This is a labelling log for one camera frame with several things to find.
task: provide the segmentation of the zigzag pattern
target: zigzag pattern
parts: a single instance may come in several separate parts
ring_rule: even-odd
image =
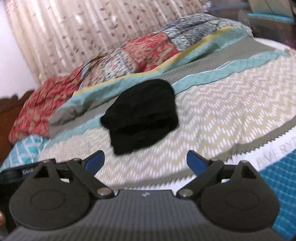
[[[106,160],[96,177],[108,186],[169,176],[188,169],[186,153],[190,149],[212,158],[291,120],[296,115],[295,81],[293,52],[290,57],[280,56],[259,68],[178,94],[180,126],[149,148],[115,156],[108,130],[101,127],[53,145],[43,151],[40,160],[86,158],[101,149]]]

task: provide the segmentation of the red patterned fabric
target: red patterned fabric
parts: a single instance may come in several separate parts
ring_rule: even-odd
[[[49,78],[32,93],[10,131],[8,139],[12,144],[31,134],[49,136],[49,120],[54,111],[78,90],[81,69],[76,68],[68,76]]]
[[[131,39],[123,45],[123,49],[133,57],[140,72],[152,70],[179,53],[164,32]]]

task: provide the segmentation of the yellow fabric trim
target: yellow fabric trim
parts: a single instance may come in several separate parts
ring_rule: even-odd
[[[185,56],[187,56],[189,53],[191,53],[193,50],[200,48],[201,46],[207,44],[208,42],[210,42],[211,40],[221,36],[222,34],[227,33],[228,31],[230,31],[231,29],[233,29],[233,26],[227,26],[224,28],[221,28],[219,30],[217,30],[216,32],[209,34],[208,36],[204,37],[202,40],[200,40],[199,42],[197,42],[196,44],[190,46],[188,49],[183,50],[182,52],[177,53],[176,55],[174,55],[173,57],[171,57],[170,59],[168,59],[167,61],[163,62],[161,65],[157,66],[155,69],[147,71],[147,72],[142,72],[142,73],[135,73],[135,74],[128,74],[128,75],[124,75],[121,77],[118,77],[116,79],[112,79],[94,86],[90,86],[90,87],[84,87],[83,89],[79,90],[79,91],[75,91],[73,93],[73,95],[79,95],[82,94],[83,92],[89,91],[89,90],[93,90],[95,88],[97,88],[98,86],[101,85],[108,85],[114,81],[119,81],[123,78],[126,77],[143,77],[149,74],[153,74],[153,73],[157,73],[160,70],[162,70],[163,68],[183,59]]]

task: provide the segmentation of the floral curtain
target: floral curtain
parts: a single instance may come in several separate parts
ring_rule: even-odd
[[[42,84],[101,51],[203,12],[203,1],[5,0],[5,4],[19,47]]]

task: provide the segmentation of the white wall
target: white wall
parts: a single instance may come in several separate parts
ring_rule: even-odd
[[[0,0],[0,98],[17,94],[19,98],[30,89],[38,88],[9,27]]]

